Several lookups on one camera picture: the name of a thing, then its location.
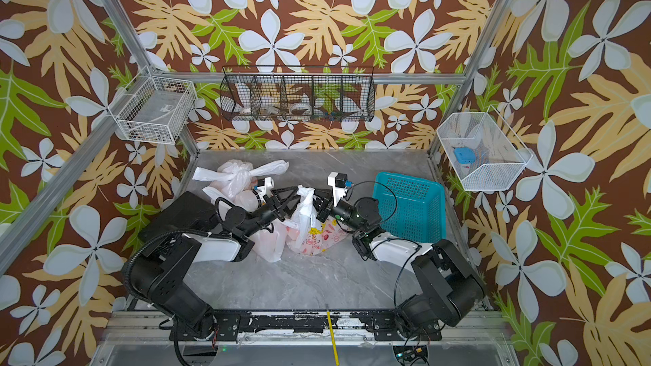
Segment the teal plastic basket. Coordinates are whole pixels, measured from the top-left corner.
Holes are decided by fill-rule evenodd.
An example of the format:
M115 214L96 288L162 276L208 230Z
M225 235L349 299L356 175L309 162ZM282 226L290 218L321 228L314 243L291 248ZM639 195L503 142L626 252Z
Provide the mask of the teal plastic basket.
M395 237L436 243L446 237L445 195L441 184L402 174L376 176L373 198L381 228Z

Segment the printed white plastic bag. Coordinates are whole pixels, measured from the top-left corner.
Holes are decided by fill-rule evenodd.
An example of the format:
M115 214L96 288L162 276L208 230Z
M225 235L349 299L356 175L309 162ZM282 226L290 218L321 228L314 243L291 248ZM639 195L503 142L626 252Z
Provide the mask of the printed white plastic bag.
M270 176L284 174L289 168L288 161L276 160L263 164L258 168L249 162L232 159L222 164L217 170L197 168L193 174L194 181L208 181L210 184L203 188L211 200L226 198L233 202L235 196L249 190L252 179L264 179Z

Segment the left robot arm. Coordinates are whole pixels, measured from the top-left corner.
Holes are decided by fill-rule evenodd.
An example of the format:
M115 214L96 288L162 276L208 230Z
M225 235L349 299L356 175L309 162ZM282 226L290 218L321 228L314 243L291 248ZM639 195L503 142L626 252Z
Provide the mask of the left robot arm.
M216 312L185 283L189 269L204 261L243 261L253 250L253 237L273 232L299 200L297 188L284 188L249 212L224 197L210 203L183 193L142 231L142 247L122 269L125 288L170 317L174 332L197 340L214 337Z

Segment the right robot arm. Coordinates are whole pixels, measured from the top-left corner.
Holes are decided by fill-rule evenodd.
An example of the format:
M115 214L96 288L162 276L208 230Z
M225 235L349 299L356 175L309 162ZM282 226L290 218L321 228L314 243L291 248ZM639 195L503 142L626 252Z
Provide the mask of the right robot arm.
M333 191L318 189L313 205L318 219L332 218L352 236L361 259L395 264L400 275L414 273L421 293L403 303L393 300L397 329L404 338L439 341L444 327L458 325L485 298L485 284L451 241L414 242L391 235L381 227L376 199L349 203Z

